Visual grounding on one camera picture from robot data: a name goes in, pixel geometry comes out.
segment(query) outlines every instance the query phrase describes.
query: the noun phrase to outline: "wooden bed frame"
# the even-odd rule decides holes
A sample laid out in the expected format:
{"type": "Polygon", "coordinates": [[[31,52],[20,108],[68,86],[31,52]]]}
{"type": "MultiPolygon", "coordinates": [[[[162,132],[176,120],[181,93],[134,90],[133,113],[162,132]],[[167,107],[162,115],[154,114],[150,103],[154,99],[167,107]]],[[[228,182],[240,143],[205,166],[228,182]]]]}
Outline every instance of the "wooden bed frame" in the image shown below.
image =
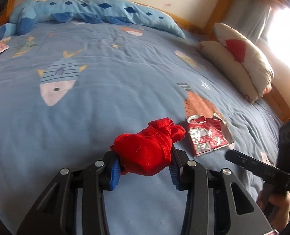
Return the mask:
{"type": "MultiPolygon", "coordinates": [[[[7,5],[4,9],[4,14],[0,16],[0,26],[9,21],[9,16],[14,9],[14,1],[15,0],[7,1],[7,5]]],[[[270,7],[274,9],[286,7],[285,6],[286,0],[262,0],[262,1],[267,3],[270,7]]],[[[216,37],[213,32],[213,26],[215,23],[219,23],[223,20],[232,2],[233,0],[219,0],[206,26],[203,29],[169,12],[166,11],[163,12],[171,16],[177,23],[177,25],[180,26],[182,29],[185,29],[192,33],[205,34],[208,36],[208,39],[216,40],[216,37]]],[[[288,119],[290,119],[290,108],[286,103],[285,99],[282,97],[282,95],[274,85],[272,86],[272,91],[269,94],[267,94],[264,98],[282,121],[287,121],[288,119]]]]}

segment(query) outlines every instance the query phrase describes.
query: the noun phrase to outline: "star pattern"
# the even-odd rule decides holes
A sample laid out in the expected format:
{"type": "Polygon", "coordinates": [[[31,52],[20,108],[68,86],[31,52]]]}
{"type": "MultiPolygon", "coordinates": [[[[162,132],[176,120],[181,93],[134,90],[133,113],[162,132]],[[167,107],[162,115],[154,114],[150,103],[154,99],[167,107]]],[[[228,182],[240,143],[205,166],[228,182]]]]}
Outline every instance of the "star pattern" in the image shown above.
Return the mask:
{"type": "Polygon", "coordinates": [[[207,90],[211,90],[211,88],[205,82],[203,82],[202,80],[200,81],[202,82],[202,87],[204,87],[207,90]]]}
{"type": "Polygon", "coordinates": [[[122,47],[122,46],[120,46],[118,44],[113,44],[112,47],[118,49],[119,47],[122,47]]]}

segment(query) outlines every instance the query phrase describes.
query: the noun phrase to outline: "white pillow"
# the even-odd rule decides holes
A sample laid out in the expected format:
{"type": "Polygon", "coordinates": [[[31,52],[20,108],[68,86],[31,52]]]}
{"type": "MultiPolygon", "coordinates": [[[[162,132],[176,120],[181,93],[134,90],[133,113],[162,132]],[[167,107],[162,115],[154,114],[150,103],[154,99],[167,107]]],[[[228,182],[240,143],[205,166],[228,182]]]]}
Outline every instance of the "white pillow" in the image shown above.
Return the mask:
{"type": "Polygon", "coordinates": [[[214,31],[218,40],[234,55],[248,72],[259,97],[274,78],[274,72],[263,52],[244,35],[225,24],[215,24],[214,31]]]}
{"type": "Polygon", "coordinates": [[[234,60],[233,54],[221,43],[202,41],[199,52],[212,62],[251,104],[258,100],[258,93],[244,66],[234,60]]]}

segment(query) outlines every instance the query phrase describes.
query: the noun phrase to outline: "human hand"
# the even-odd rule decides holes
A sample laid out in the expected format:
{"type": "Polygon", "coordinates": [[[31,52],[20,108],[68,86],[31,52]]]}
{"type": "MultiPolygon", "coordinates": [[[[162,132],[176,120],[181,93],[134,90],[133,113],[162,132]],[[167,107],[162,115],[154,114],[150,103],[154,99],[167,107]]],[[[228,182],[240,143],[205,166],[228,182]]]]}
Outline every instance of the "human hand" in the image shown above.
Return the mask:
{"type": "MultiPolygon", "coordinates": [[[[260,209],[264,209],[265,206],[261,201],[262,191],[260,192],[257,204],[260,209]]],[[[290,193],[287,191],[285,194],[272,194],[269,197],[269,202],[274,206],[279,207],[277,214],[274,219],[270,222],[273,229],[277,231],[282,231],[284,227],[288,224],[289,214],[290,214],[290,193]]]]}

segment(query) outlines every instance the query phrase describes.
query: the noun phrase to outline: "metal screw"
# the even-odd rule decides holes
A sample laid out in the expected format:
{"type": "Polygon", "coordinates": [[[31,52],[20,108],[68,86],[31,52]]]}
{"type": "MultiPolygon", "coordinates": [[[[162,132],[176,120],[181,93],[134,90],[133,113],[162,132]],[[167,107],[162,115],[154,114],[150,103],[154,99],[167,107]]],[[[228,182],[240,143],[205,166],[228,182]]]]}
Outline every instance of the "metal screw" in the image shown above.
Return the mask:
{"type": "Polygon", "coordinates": [[[104,164],[105,163],[103,161],[101,161],[101,160],[95,162],[95,166],[96,167],[103,167],[104,164]]]}
{"type": "Polygon", "coordinates": [[[67,169],[67,168],[60,170],[61,175],[67,175],[68,173],[69,173],[69,169],[67,169]]]}
{"type": "Polygon", "coordinates": [[[224,175],[231,175],[232,172],[229,169],[225,168],[225,169],[222,170],[222,173],[224,175]]]}
{"type": "Polygon", "coordinates": [[[187,161],[188,166],[194,167],[197,165],[197,163],[194,160],[187,161]]]}

